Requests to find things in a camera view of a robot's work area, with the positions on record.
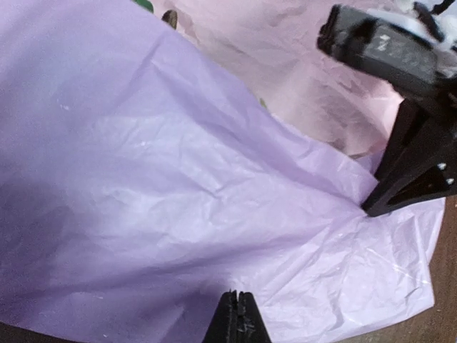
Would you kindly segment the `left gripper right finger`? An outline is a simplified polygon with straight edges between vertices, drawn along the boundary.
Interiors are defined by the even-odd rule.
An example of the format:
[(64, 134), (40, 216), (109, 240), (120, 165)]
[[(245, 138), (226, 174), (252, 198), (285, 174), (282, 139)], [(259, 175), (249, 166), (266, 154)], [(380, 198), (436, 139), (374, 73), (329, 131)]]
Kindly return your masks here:
[(271, 343), (252, 293), (239, 294), (236, 319), (236, 342)]

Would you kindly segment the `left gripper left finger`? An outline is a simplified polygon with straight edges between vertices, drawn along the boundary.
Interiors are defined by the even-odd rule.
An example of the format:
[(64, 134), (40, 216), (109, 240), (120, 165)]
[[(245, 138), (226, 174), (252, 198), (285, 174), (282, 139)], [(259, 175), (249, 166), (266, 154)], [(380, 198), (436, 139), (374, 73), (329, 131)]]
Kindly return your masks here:
[(238, 297), (236, 291), (222, 294), (216, 311), (203, 339), (203, 343), (236, 342)]

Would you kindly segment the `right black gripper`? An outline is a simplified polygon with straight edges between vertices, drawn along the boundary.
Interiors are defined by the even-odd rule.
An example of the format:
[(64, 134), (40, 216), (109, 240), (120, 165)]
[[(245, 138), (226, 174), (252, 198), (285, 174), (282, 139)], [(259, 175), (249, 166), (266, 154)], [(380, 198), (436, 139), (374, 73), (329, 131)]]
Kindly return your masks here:
[(362, 203), (370, 217), (456, 194), (456, 78), (415, 71), (396, 79), (403, 97), (375, 177)]

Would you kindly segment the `purple pink wrapping paper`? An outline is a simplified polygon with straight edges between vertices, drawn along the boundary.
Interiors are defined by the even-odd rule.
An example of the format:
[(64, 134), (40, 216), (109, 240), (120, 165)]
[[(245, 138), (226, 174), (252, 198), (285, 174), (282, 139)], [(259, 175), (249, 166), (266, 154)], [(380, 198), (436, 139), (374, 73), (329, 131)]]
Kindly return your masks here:
[(1, 3), (1, 320), (200, 342), (228, 289), (275, 342), (434, 305), (441, 199), (370, 218), (399, 104), (315, 39), (330, 1)]

